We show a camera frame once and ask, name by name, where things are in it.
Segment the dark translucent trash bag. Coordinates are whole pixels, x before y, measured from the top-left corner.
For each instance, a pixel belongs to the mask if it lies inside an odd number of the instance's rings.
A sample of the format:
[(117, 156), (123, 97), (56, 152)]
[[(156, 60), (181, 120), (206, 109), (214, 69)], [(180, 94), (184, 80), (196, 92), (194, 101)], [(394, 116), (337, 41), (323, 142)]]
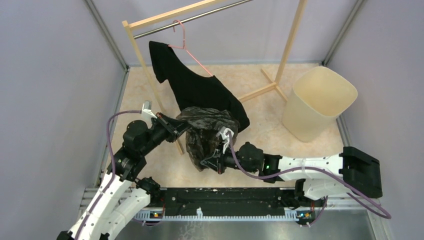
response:
[(176, 117), (177, 120), (188, 122), (191, 128), (185, 132), (186, 150), (189, 158), (198, 171), (206, 169), (201, 161), (212, 155), (221, 144), (222, 138), (217, 137), (221, 128), (231, 129), (237, 138), (240, 123), (228, 110), (214, 108), (187, 107)]

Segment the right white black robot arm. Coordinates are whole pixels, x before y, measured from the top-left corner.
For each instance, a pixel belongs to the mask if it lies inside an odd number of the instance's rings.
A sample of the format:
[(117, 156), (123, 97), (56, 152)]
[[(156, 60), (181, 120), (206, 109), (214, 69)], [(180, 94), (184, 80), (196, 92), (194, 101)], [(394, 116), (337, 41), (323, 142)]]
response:
[(244, 170), (252, 178), (271, 184), (296, 181), (293, 200), (299, 206), (340, 194), (371, 199), (383, 196), (379, 160), (353, 146), (329, 156), (288, 157), (266, 154), (246, 142), (235, 153), (230, 147), (225, 151), (218, 148), (200, 164), (218, 174), (227, 168)]

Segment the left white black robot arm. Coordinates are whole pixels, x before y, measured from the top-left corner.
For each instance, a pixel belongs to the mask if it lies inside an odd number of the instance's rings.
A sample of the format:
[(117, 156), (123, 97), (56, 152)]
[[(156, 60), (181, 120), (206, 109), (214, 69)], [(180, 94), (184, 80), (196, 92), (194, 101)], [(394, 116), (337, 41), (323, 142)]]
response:
[(84, 213), (59, 240), (114, 240), (143, 208), (160, 202), (160, 185), (151, 177), (138, 180), (146, 156), (162, 142), (175, 142), (191, 125), (160, 112), (127, 125), (121, 148), (111, 153), (111, 162)]

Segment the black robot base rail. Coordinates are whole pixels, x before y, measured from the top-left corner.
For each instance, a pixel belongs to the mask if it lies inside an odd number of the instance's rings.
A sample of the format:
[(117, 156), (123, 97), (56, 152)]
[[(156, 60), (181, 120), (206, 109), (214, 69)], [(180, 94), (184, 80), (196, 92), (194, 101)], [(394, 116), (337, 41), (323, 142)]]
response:
[(167, 188), (151, 199), (149, 207), (165, 210), (165, 216), (206, 217), (283, 216), (300, 207), (322, 206), (293, 189), (279, 187)]

